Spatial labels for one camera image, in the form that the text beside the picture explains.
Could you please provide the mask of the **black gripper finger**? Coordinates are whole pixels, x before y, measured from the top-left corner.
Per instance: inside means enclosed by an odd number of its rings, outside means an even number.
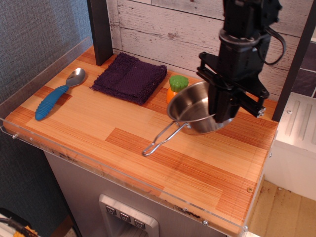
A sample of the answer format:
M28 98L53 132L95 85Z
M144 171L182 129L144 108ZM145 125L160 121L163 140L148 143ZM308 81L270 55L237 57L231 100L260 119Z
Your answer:
M238 102L239 91L236 89L226 90L217 89L215 96L215 121L223 123L224 121L234 118L240 108Z
M210 115L214 115L217 113L217 103L218 103L218 88L215 85L209 84L208 109L209 109Z

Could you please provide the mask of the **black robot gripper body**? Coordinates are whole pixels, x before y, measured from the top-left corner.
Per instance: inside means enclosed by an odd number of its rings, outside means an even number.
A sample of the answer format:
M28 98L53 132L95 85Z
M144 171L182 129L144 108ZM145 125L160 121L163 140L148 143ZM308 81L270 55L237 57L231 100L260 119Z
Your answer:
M219 89L238 90L237 97L240 108L245 109L256 118L264 114L266 108L263 104L269 97L269 92L260 82L258 74L254 73L233 80L215 70L218 61L217 56L202 52L199 54L199 58L201 60L200 66L197 68L197 75L199 77Z

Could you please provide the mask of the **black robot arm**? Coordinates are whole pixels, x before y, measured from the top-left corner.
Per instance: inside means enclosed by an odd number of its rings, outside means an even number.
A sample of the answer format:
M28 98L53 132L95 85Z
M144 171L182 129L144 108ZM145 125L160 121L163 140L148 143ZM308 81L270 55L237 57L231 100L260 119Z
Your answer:
M220 50L215 56L206 52L197 74L209 83L208 110L216 123L223 123L244 108L256 118L265 111L264 101L269 92L259 80L272 37L284 38L270 26L279 21L282 6L277 0L225 0L224 26L219 33Z

